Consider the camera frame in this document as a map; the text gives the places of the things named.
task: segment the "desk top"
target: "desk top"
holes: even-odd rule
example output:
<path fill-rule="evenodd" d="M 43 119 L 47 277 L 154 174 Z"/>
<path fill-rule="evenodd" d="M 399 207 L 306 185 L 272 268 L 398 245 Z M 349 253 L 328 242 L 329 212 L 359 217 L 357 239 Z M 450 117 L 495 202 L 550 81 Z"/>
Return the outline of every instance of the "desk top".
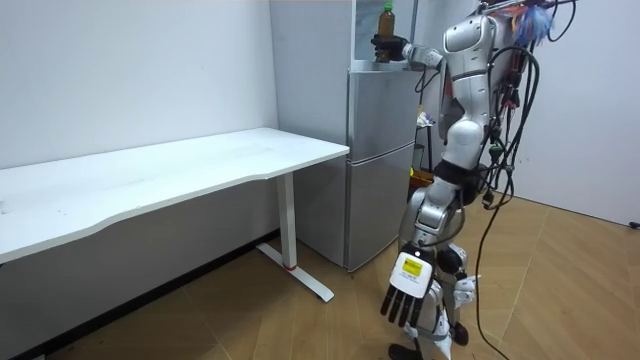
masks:
<path fill-rule="evenodd" d="M 259 128 L 0 170 L 0 264 L 348 152 Z"/>

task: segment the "refrigerator door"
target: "refrigerator door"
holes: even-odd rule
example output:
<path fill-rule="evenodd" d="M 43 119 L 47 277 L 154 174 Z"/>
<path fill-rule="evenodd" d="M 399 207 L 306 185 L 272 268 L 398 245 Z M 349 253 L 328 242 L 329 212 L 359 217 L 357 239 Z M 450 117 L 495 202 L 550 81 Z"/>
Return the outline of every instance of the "refrigerator door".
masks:
<path fill-rule="evenodd" d="M 398 234 L 407 203 L 413 143 L 347 167 L 346 267 L 354 271 Z"/>
<path fill-rule="evenodd" d="M 411 71 L 349 74 L 349 160 L 359 163 L 415 140 L 420 74 Z"/>

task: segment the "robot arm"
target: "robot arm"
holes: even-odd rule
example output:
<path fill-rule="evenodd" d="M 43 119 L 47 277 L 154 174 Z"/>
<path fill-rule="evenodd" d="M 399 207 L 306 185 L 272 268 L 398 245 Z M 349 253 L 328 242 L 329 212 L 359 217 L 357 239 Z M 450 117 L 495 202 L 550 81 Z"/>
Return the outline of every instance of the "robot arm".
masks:
<path fill-rule="evenodd" d="M 395 321 L 395 314 L 401 308 L 399 302 L 406 304 L 407 298 L 409 302 L 416 299 L 412 314 L 415 314 L 416 307 L 421 307 L 424 314 L 419 314 L 417 321 L 410 321 L 408 327 L 423 329 L 420 330 L 424 335 L 420 341 L 428 339 L 448 357 L 451 339 L 441 335 L 453 329 L 456 342 L 468 341 L 468 335 L 460 336 L 466 331 L 458 322 L 458 308 L 473 300 L 476 279 L 467 277 L 466 253 L 452 241 L 464 225 L 464 205 L 470 204 L 477 195 L 474 179 L 478 177 L 479 158 L 492 119 L 497 116 L 491 106 L 493 90 L 504 80 L 511 65 L 507 59 L 492 64 L 490 71 L 489 63 L 494 48 L 513 45 L 513 38 L 508 21 L 482 14 L 472 15 L 445 32 L 443 54 L 394 38 L 374 38 L 372 42 L 377 49 L 388 50 L 385 41 L 391 40 L 395 44 L 392 59 L 395 52 L 400 60 L 407 59 L 439 69 L 441 76 L 446 77 L 443 96 L 451 98 L 450 103 L 459 115 L 455 118 L 449 116 L 453 121 L 444 127 L 446 146 L 441 162 L 435 167 L 434 182 L 413 195 L 398 234 L 399 259 L 409 259 L 409 264 L 422 260 L 422 268 L 429 270 L 432 279 L 427 284 L 424 298 L 408 296 L 404 288 L 409 288 L 402 285 L 401 279 L 406 277 L 402 270 L 407 260 L 397 262 L 390 279 L 392 286 L 387 293 L 387 306 L 383 304 L 381 312 L 386 314 L 389 304 L 395 300 L 396 306 L 391 307 L 389 314 L 390 321 Z M 465 191 L 466 188 L 472 188 L 472 191 Z M 472 196 L 465 195 L 463 199 L 463 194 L 469 193 Z M 399 317 L 401 326 L 407 324 L 406 312 L 411 307 L 405 305 L 404 308 L 407 309 L 404 316 L 401 314 Z"/>

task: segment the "plastic bottle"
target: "plastic bottle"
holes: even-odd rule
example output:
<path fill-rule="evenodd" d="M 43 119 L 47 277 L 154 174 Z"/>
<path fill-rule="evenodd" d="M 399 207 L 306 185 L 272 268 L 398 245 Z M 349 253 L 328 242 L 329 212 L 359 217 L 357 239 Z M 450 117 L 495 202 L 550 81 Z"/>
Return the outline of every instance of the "plastic bottle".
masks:
<path fill-rule="evenodd" d="M 384 4 L 384 11 L 380 14 L 378 20 L 378 35 L 380 36 L 392 36 L 396 23 L 396 16 L 391 10 L 393 4 L 390 2 Z M 377 62 L 389 62 L 389 53 L 387 51 L 380 51 L 376 57 Z"/>

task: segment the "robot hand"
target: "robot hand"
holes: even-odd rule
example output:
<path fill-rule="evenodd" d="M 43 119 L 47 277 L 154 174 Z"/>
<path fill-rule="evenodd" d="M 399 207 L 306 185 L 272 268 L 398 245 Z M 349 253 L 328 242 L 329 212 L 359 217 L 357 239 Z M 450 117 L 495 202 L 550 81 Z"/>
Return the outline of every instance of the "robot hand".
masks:
<path fill-rule="evenodd" d="M 405 59 L 402 50 L 409 41 L 401 36 L 381 36 L 376 34 L 371 39 L 371 43 L 376 47 L 376 56 L 379 55 L 380 51 L 386 51 L 389 53 L 390 60 L 402 61 Z"/>

